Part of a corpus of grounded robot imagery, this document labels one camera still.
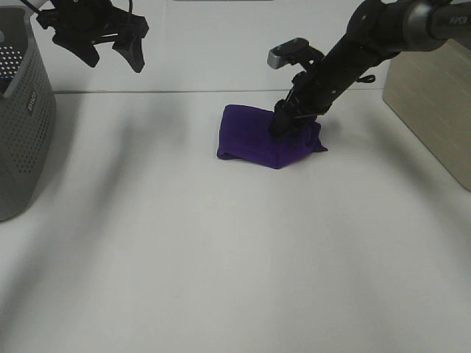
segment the white wall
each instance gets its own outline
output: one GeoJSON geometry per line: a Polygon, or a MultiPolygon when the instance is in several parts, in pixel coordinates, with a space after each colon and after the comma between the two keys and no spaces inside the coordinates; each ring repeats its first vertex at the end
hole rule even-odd
{"type": "MultiPolygon", "coordinates": [[[[127,7],[127,0],[113,1],[127,7]]],[[[146,67],[134,74],[109,45],[88,68],[52,44],[54,32],[33,21],[55,90],[272,90],[291,87],[300,67],[274,71],[268,50],[295,37],[327,52],[344,34],[361,0],[172,1],[135,0],[147,17],[146,67]]],[[[356,88],[382,88],[387,64],[372,70],[378,81],[356,88]]]]}

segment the white tabletop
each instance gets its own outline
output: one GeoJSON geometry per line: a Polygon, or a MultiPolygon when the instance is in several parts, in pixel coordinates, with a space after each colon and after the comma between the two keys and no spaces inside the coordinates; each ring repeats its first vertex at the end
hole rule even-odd
{"type": "Polygon", "coordinates": [[[0,351],[468,353],[471,194],[380,90],[319,119],[329,152],[218,160],[224,106],[280,95],[59,95],[0,351]]]}
{"type": "MultiPolygon", "coordinates": [[[[362,0],[173,1],[135,0],[149,34],[143,41],[146,66],[135,74],[111,45],[98,47],[102,60],[89,68],[52,42],[53,29],[32,20],[35,36],[55,90],[192,91],[277,90],[291,88],[299,65],[272,70],[268,52],[304,37],[325,54],[345,33],[362,0]]],[[[113,0],[126,9],[127,0],[113,0]]],[[[372,68],[371,85],[383,88],[388,63],[372,68]]]]}

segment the purple cloth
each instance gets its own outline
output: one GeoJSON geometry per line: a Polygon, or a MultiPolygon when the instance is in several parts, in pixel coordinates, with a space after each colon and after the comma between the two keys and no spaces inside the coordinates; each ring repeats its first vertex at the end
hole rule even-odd
{"type": "Polygon", "coordinates": [[[311,152],[327,151],[319,140],[321,126],[315,121],[274,139],[268,132],[274,115],[244,105],[226,106],[219,130],[218,158],[239,158],[280,169],[311,152]]]}

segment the purple towel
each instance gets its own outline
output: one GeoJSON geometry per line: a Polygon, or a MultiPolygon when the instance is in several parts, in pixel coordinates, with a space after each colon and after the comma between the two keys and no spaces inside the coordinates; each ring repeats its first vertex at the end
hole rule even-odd
{"type": "Polygon", "coordinates": [[[280,169],[314,151],[327,151],[319,140],[321,126],[310,121],[302,129],[274,139],[268,132],[274,113],[244,105],[224,109],[219,130],[218,157],[240,158],[280,169]]]}

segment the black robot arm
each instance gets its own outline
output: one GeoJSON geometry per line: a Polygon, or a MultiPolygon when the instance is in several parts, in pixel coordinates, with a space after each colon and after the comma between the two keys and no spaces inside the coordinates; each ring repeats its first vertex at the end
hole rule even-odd
{"type": "Polygon", "coordinates": [[[149,31],[146,19],[114,7],[111,0],[51,0],[53,10],[39,11],[30,1],[21,0],[37,14],[44,28],[54,27],[52,41],[68,49],[89,66],[99,61],[96,44],[113,43],[135,72],[144,67],[141,41],[149,31]]]}
{"type": "Polygon", "coordinates": [[[471,34],[471,2],[398,0],[384,4],[366,0],[355,11],[344,37],[326,55],[301,38],[269,52],[273,68],[301,63],[305,69],[293,79],[293,88],[275,105],[270,133],[279,137],[308,119],[325,114],[354,82],[371,67],[402,51],[432,51],[447,39],[471,34]]]}

